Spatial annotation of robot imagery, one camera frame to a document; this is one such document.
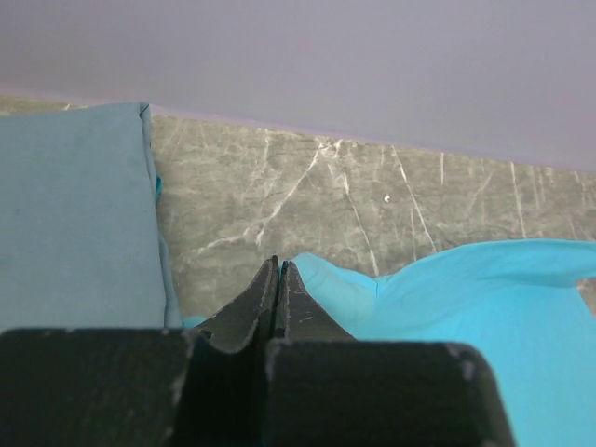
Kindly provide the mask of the turquoise polo shirt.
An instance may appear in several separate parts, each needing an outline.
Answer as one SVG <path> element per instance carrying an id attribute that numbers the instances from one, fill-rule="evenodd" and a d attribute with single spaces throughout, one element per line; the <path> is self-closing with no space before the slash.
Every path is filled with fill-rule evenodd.
<path id="1" fill-rule="evenodd" d="M 361 342 L 454 343 L 490 366 L 514 442 L 595 442 L 595 320 L 576 284 L 595 275 L 591 241 L 468 244 L 379 278 L 311 253 L 308 294 Z"/>

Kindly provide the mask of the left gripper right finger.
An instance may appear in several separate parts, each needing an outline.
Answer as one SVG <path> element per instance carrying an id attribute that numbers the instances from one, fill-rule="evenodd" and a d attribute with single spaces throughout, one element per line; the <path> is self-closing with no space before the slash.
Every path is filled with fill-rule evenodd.
<path id="1" fill-rule="evenodd" d="M 469 345 L 361 342 L 281 267 L 264 357 L 266 446 L 510 446 L 493 372 Z"/>

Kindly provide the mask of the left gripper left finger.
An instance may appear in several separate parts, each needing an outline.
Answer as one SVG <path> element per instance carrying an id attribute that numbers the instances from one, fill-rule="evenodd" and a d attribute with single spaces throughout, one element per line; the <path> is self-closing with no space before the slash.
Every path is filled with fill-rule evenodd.
<path id="1" fill-rule="evenodd" d="M 193 329 L 1 336 L 5 446 L 256 446 L 278 259 Z"/>

